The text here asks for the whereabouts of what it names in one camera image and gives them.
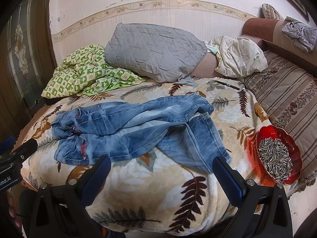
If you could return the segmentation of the cream floral pillow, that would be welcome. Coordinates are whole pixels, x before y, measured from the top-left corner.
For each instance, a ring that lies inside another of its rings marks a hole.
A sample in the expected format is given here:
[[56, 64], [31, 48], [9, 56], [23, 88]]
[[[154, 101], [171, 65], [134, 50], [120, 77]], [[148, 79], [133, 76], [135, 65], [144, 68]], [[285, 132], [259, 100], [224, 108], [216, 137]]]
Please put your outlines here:
[[244, 78], [267, 69], [268, 62], [262, 49], [251, 39], [217, 36], [218, 66], [215, 71], [230, 78]]

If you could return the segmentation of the brown striped bed cover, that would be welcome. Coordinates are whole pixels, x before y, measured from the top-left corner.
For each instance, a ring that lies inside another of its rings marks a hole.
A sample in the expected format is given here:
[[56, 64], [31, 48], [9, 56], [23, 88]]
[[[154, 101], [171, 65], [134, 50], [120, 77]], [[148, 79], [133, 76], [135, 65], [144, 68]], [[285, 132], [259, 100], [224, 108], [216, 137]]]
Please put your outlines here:
[[271, 123], [284, 129], [299, 147], [300, 182], [316, 178], [316, 78], [292, 62], [264, 51], [268, 67], [243, 80]]

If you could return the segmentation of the grey quilted pillow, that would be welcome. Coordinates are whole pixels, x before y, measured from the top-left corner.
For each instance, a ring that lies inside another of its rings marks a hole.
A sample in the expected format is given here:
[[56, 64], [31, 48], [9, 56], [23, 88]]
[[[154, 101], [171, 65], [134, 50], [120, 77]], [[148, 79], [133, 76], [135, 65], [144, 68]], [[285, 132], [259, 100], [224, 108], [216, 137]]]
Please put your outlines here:
[[105, 46], [105, 60], [157, 83], [193, 85], [190, 74], [207, 54], [192, 33], [155, 24], [119, 23]]

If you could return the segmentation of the dark wooden glass door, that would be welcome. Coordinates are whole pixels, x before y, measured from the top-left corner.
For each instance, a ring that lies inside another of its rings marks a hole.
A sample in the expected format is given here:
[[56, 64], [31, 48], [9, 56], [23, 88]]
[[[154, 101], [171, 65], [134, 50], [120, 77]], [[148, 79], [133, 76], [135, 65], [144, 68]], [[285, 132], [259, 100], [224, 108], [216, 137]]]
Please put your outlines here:
[[18, 137], [44, 106], [56, 66], [49, 0], [18, 0], [1, 25], [1, 140]]

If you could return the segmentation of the red bowl of seeds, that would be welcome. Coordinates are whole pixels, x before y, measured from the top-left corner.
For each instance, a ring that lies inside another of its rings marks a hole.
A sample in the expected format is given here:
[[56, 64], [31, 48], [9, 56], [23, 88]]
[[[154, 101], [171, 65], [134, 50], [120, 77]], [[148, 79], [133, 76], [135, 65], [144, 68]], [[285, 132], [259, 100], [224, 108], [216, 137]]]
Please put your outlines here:
[[256, 134], [256, 150], [262, 168], [276, 183], [291, 185], [300, 177], [303, 162], [299, 147], [282, 128], [261, 127]]

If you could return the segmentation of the black pen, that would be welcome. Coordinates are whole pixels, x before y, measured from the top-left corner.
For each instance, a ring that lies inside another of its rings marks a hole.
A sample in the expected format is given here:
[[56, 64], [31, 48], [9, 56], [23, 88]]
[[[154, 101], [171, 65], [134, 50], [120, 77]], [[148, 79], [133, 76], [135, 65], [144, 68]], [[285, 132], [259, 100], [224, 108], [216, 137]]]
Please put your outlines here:
[[236, 90], [240, 91], [240, 88], [237, 87], [237, 86], [234, 86], [234, 85], [231, 85], [231, 84], [228, 84], [228, 83], [225, 83], [225, 82], [221, 82], [221, 81], [218, 81], [218, 80], [215, 80], [215, 82], [217, 82], [217, 83], [219, 83], [221, 85], [225, 85], [227, 87], [230, 87], [232, 89], [236, 89]]

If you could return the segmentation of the grey cloth on headboard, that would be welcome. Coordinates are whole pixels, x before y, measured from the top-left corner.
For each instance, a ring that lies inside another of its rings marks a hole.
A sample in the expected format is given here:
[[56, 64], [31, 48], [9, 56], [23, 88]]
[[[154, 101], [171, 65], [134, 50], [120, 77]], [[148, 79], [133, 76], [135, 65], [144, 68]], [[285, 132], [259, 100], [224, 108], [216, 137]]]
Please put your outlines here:
[[312, 52], [316, 46], [316, 29], [302, 22], [289, 22], [282, 33], [302, 51]]

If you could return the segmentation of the green white patterned quilt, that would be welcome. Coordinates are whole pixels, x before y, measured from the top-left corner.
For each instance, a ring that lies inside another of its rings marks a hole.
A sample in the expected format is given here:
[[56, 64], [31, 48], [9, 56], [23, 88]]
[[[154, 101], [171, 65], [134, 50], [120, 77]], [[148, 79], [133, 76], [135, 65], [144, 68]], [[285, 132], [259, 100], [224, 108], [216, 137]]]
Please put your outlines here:
[[110, 66], [105, 60], [105, 48], [92, 44], [79, 48], [53, 72], [41, 96], [47, 99], [73, 95], [94, 96], [145, 82], [128, 69]]

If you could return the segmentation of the leaf pattern beige blanket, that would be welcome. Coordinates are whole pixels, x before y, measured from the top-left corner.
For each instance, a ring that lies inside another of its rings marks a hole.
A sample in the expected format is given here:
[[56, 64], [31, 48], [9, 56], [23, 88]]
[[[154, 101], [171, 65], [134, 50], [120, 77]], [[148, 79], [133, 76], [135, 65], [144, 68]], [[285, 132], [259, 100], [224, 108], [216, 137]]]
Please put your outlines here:
[[[237, 86], [240, 91], [215, 80]], [[70, 179], [79, 179], [86, 170], [85, 166], [66, 165], [54, 159], [59, 143], [52, 137], [51, 123], [58, 114], [102, 102], [144, 103], [193, 92], [214, 106], [211, 118], [232, 158], [231, 167], [246, 179], [271, 184], [255, 163], [256, 132], [269, 122], [255, 95], [238, 81], [199, 79], [195, 86], [147, 80], [92, 97], [67, 97], [42, 107], [18, 137], [18, 143], [30, 138], [38, 142], [38, 150], [23, 164], [26, 186], [36, 190], [44, 182], [63, 185]], [[102, 191], [87, 208], [94, 220], [113, 231], [177, 236], [206, 232], [236, 210], [214, 175], [183, 167], [157, 148], [139, 158], [113, 163]]]

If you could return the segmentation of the blue denim jeans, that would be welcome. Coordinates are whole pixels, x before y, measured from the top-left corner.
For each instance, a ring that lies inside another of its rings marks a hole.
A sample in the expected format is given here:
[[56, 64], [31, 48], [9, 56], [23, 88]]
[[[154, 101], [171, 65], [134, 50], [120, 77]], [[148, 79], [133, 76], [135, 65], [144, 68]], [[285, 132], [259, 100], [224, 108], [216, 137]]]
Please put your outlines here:
[[211, 119], [213, 111], [197, 93], [78, 107], [52, 122], [52, 136], [59, 141], [54, 158], [92, 165], [103, 155], [126, 161], [158, 148], [176, 163], [210, 174], [216, 157], [232, 160]]

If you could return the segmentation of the striped cushion behind headboard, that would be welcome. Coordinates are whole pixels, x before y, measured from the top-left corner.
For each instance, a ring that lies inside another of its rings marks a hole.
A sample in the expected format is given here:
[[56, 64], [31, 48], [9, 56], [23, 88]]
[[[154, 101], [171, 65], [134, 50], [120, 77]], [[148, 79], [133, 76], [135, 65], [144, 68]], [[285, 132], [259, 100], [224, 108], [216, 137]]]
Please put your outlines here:
[[262, 4], [262, 14], [265, 19], [284, 20], [282, 15], [270, 4]]

